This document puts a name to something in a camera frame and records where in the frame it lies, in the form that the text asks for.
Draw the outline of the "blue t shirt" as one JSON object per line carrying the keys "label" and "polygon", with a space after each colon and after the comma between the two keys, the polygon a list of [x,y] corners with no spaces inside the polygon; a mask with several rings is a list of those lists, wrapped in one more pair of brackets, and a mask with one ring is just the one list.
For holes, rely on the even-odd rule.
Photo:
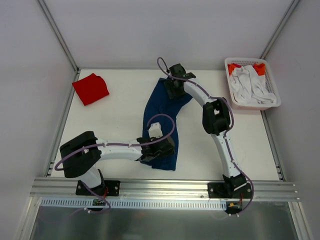
{"label": "blue t shirt", "polygon": [[[145,106],[142,121],[142,136],[144,138],[149,137],[148,122],[160,123],[163,134],[168,134],[173,127],[172,122],[177,121],[177,115],[180,110],[189,103],[193,97],[189,94],[184,94],[174,99],[170,99],[165,88],[165,78],[160,78],[155,85],[148,102]],[[150,161],[143,161],[144,165],[150,166],[153,169],[164,170],[164,171],[175,171],[178,149],[179,149],[179,135],[178,130],[175,129],[170,135],[173,139],[175,147],[174,154],[159,159],[153,159]]]}

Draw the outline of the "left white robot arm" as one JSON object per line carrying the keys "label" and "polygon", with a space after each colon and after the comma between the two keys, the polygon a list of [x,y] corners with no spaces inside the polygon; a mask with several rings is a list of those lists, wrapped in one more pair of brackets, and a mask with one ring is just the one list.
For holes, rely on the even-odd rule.
{"label": "left white robot arm", "polygon": [[101,194],[106,188],[101,170],[96,163],[105,160],[130,160],[150,162],[175,153],[175,143],[170,135],[139,137],[127,142],[109,142],[97,138],[93,131],[85,131],[63,144],[61,160],[54,166],[65,178],[78,179],[82,189],[93,195]]}

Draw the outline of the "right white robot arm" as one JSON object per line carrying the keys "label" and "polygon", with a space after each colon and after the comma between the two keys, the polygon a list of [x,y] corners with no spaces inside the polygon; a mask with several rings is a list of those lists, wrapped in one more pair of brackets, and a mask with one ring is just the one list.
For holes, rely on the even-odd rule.
{"label": "right white robot arm", "polygon": [[212,191],[222,198],[253,198],[253,185],[241,170],[232,148],[229,132],[234,127],[234,116],[223,97],[211,96],[197,81],[196,76],[187,73],[181,64],[167,67],[165,87],[170,99],[189,94],[202,107],[202,126],[218,150],[223,170],[223,185]]}

